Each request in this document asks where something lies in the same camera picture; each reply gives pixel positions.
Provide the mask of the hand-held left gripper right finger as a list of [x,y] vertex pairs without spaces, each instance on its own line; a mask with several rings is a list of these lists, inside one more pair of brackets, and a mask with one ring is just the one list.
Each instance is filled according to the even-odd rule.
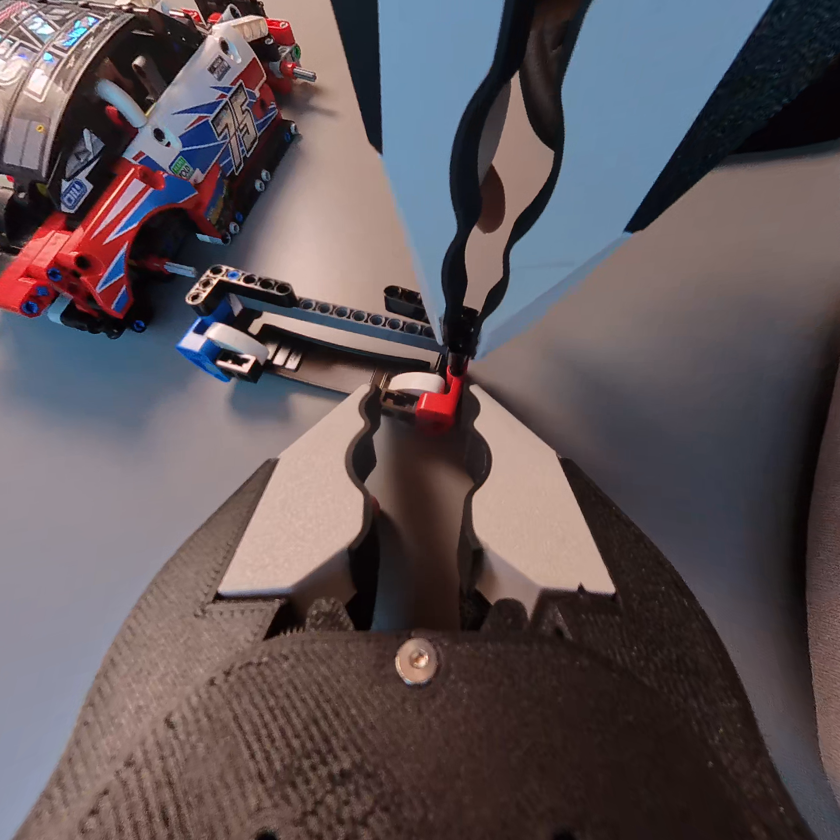
[[560,458],[478,385],[463,397],[466,467],[461,591],[513,599],[527,615],[546,594],[616,588]]

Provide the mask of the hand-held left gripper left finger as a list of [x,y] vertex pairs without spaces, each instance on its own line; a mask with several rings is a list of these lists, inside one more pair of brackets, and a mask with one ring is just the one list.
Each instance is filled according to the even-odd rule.
[[375,503],[378,391],[357,388],[277,458],[217,594],[285,596],[304,613],[320,597],[371,617],[379,548]]

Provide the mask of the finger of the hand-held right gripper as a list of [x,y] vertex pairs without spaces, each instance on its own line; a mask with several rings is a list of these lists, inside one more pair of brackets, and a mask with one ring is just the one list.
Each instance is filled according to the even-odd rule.
[[625,227],[766,11],[767,1],[596,1],[563,79],[563,159],[514,248],[477,356],[510,341],[629,238]]
[[433,328],[456,234],[449,167],[456,130],[487,76],[505,3],[379,2],[383,162]]

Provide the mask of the black lego frame assembly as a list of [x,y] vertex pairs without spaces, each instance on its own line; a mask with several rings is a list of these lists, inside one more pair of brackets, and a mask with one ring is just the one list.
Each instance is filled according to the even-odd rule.
[[185,296],[196,320],[176,348],[218,380],[263,375],[350,394],[380,391],[383,411],[450,429],[469,359],[429,324],[298,295],[284,280],[210,266]]

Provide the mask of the black L-shaped lego beam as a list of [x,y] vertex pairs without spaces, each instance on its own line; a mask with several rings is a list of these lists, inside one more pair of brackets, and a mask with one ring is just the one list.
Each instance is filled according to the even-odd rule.
[[391,285],[384,288],[383,295],[387,312],[403,319],[429,324],[424,302],[418,291]]

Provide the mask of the red white blue lego car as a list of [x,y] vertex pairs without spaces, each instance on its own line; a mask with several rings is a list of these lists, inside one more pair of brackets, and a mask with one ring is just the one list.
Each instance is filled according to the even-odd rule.
[[262,2],[1,3],[1,307],[118,338],[238,234],[314,82]]

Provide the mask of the person's right hand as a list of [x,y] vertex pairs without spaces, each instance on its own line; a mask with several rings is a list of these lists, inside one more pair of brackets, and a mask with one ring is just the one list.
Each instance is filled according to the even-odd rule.
[[496,232],[506,214],[506,195],[502,180],[493,164],[487,168],[480,184],[481,208],[476,222],[478,230],[485,235]]

